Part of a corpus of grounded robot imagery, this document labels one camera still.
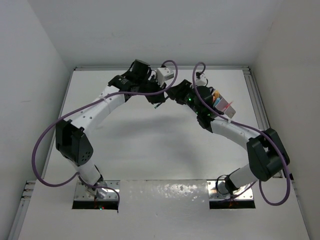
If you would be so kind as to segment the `green pen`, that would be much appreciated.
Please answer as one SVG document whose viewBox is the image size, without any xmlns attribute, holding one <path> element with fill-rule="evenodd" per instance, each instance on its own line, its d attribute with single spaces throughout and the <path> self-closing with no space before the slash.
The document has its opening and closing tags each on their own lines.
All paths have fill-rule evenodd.
<svg viewBox="0 0 320 240">
<path fill-rule="evenodd" d="M 164 102 L 158 103 L 158 104 L 154 107 L 154 109 L 157 109 L 157 108 L 160 107 L 163 103 L 164 103 Z"/>
</svg>

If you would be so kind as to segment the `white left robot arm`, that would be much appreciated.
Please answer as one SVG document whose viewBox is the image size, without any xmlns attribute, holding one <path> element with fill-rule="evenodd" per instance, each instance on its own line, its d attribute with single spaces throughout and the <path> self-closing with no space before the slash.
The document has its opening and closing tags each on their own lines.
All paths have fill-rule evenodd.
<svg viewBox="0 0 320 240">
<path fill-rule="evenodd" d="M 94 149 L 90 138 L 96 127 L 134 93 L 142 93 L 152 104 L 164 102 L 165 82 L 172 78 L 174 72 L 165 65 L 152 71 L 149 64 L 135 60 L 125 73 L 108 82 L 92 106 L 81 110 L 77 117 L 56 124 L 56 149 L 71 162 L 85 183 L 95 187 L 103 181 L 92 160 Z"/>
</svg>

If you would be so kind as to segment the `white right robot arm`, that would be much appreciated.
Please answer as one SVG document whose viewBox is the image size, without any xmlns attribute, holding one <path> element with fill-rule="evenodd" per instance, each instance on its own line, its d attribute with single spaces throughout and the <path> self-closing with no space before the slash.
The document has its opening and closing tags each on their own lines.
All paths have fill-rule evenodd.
<svg viewBox="0 0 320 240">
<path fill-rule="evenodd" d="M 247 152 L 248 163 L 225 176 L 221 188 L 224 195 L 232 195 L 256 181 L 266 182 L 280 171 L 289 172 L 290 158 L 278 133 L 272 128 L 259 130 L 233 121 L 235 111 L 213 87 L 183 80 L 171 87 L 167 95 L 194 111 L 203 129 L 229 139 Z"/>
</svg>

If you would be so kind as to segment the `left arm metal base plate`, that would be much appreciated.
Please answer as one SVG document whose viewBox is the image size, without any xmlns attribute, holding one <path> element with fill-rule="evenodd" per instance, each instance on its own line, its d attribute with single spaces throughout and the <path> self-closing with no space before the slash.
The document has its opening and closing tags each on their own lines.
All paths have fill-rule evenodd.
<svg viewBox="0 0 320 240">
<path fill-rule="evenodd" d="M 97 188 L 93 191 L 88 188 L 80 180 L 77 181 L 74 200 L 75 201 L 93 201 L 94 199 L 99 201 L 117 201 L 120 193 L 120 181 L 119 180 L 105 180 L 101 184 L 104 188 Z"/>
</svg>

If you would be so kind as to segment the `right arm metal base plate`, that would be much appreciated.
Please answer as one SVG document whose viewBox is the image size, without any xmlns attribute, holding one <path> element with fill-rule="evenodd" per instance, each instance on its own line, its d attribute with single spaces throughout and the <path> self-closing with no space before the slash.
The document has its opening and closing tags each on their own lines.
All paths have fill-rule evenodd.
<svg viewBox="0 0 320 240">
<path fill-rule="evenodd" d="M 218 202 L 223 200 L 229 200 L 234 197 L 235 201 L 253 201 L 254 195 L 250 184 L 240 187 L 230 194 L 225 187 L 224 180 L 208 180 L 207 191 L 208 198 L 211 202 Z"/>
</svg>

